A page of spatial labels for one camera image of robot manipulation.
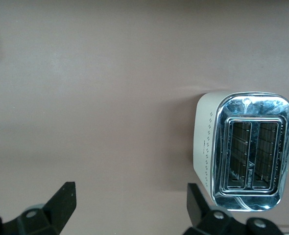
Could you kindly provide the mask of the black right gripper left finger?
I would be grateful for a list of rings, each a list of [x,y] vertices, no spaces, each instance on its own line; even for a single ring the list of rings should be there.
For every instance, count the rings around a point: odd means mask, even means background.
[[[31,206],[6,223],[0,217],[0,235],[59,235],[75,208],[75,182],[65,182],[45,204]]]

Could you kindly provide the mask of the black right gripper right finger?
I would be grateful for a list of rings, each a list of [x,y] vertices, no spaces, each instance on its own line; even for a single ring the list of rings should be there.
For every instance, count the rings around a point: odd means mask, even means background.
[[[187,211],[192,226],[184,232],[186,235],[280,235],[282,233],[270,220],[251,217],[243,224],[224,208],[209,206],[195,183],[187,185]]]

